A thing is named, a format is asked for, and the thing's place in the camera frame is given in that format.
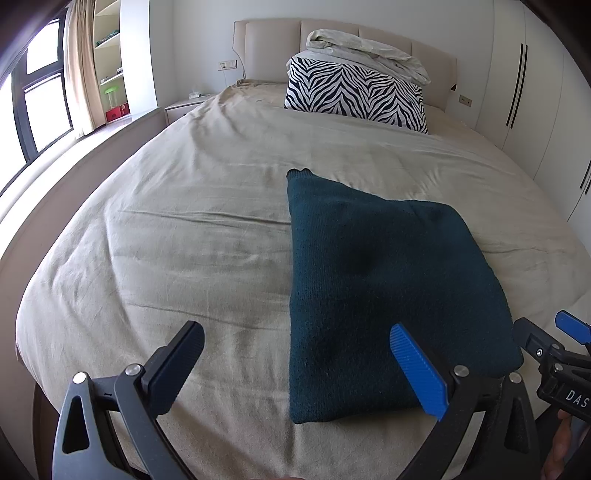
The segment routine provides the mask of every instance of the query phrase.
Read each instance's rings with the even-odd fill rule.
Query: window sill
[[[158,113],[161,109],[126,115],[78,141],[66,135],[26,168],[0,197],[0,258],[29,214],[80,160],[133,122]]]

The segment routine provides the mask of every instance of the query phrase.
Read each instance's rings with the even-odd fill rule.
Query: bed headboard
[[[455,57],[391,32],[332,20],[266,18],[235,22],[234,51],[240,57],[246,78],[287,82],[287,60],[305,50],[308,35],[319,28],[376,40],[418,58],[431,77],[431,83],[424,88],[425,103],[445,110],[449,91],[457,81]]]

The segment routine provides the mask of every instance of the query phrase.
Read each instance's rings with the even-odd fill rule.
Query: red box
[[[125,116],[129,113],[129,104],[125,102],[123,105],[116,106],[111,110],[105,112],[108,122],[118,119],[119,117]]]
[[[121,108],[121,116],[125,116],[129,113],[129,104],[127,102],[125,102],[119,108]]]
[[[116,106],[115,108],[112,108],[111,110],[107,110],[105,112],[105,116],[107,117],[107,121],[108,122],[112,122],[113,120],[119,118],[120,116],[122,116],[121,114],[121,107],[120,106]]]

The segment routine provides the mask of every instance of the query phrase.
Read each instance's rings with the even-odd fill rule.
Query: zebra print pillow
[[[427,133],[418,85],[357,65],[292,57],[285,108],[335,113]]]

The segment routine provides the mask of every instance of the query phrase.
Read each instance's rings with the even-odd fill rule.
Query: metal screw
[[[523,380],[521,378],[521,375],[517,372],[511,372],[509,374],[509,380],[511,380],[511,383],[521,383],[521,380]]]
[[[125,375],[133,377],[142,371],[142,366],[138,364],[131,364],[125,367]]]
[[[456,365],[453,367],[453,373],[457,377],[467,377],[470,374],[470,370],[465,365]]]
[[[72,380],[75,384],[81,384],[84,380],[86,380],[86,374],[84,372],[78,372],[76,375],[74,375]]]

